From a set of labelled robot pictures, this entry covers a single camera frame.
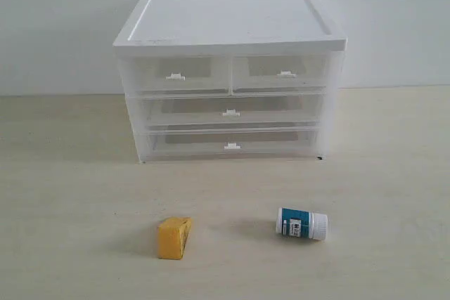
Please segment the clear bottom wide drawer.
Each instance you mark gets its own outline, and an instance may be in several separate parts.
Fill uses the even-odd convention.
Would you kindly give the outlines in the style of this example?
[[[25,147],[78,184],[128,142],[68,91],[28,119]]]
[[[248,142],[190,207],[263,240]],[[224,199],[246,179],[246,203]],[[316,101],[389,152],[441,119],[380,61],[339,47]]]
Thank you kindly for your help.
[[[239,129],[217,131],[166,131],[137,135],[139,155],[243,155],[294,154],[317,156],[315,129]]]

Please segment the clear middle wide drawer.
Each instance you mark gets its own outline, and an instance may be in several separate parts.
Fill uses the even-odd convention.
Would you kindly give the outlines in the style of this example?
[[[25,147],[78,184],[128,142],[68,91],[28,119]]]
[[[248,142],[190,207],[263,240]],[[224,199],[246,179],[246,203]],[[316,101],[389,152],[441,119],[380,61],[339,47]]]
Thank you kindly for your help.
[[[147,98],[134,101],[146,126],[291,123],[320,120],[323,96],[237,96],[211,98]]]

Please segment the white bottle blue label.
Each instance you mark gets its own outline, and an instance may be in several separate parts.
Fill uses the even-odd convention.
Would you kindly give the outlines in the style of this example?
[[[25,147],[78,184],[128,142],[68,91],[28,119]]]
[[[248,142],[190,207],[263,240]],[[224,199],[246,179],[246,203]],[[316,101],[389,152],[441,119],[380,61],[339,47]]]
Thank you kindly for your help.
[[[324,241],[328,234],[328,216],[296,209],[278,209],[276,233],[285,237]]]

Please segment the yellow cheese wedge block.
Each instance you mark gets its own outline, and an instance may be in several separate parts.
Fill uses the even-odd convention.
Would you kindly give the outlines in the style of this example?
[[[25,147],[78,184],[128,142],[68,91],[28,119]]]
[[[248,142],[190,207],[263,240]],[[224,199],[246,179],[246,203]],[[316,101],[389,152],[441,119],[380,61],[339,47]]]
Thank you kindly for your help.
[[[191,230],[191,217],[170,217],[157,228],[159,259],[181,260]]]

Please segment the clear wide drawer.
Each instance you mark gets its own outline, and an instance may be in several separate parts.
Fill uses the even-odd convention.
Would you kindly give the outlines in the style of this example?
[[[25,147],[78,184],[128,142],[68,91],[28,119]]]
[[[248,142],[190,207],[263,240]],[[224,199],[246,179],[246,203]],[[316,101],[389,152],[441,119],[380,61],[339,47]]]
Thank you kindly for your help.
[[[243,155],[294,154],[317,156],[315,129],[239,129],[217,131],[166,131],[137,135],[139,155]]]
[[[323,96],[237,96],[211,98],[147,98],[134,101],[146,126],[291,123],[320,120]]]

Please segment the white plastic drawer cabinet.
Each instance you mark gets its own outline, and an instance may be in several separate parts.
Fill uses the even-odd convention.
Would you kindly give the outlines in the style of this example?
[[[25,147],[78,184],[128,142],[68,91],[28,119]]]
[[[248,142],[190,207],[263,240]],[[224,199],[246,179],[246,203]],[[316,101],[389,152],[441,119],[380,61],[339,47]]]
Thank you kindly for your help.
[[[219,129],[315,129],[319,155],[328,154],[338,77],[342,70],[347,36],[327,14],[319,0],[139,0],[113,43],[127,111],[140,162],[189,157],[302,156],[294,154],[243,155],[139,155],[137,135],[166,131],[217,131]],[[248,56],[327,57],[328,82],[323,89],[282,92],[233,92],[233,59]],[[128,87],[128,63],[134,58],[219,57],[230,62],[226,93],[147,93]],[[291,123],[228,123],[146,126],[136,115],[134,101],[147,98],[211,98],[237,96],[323,96],[320,120]]]

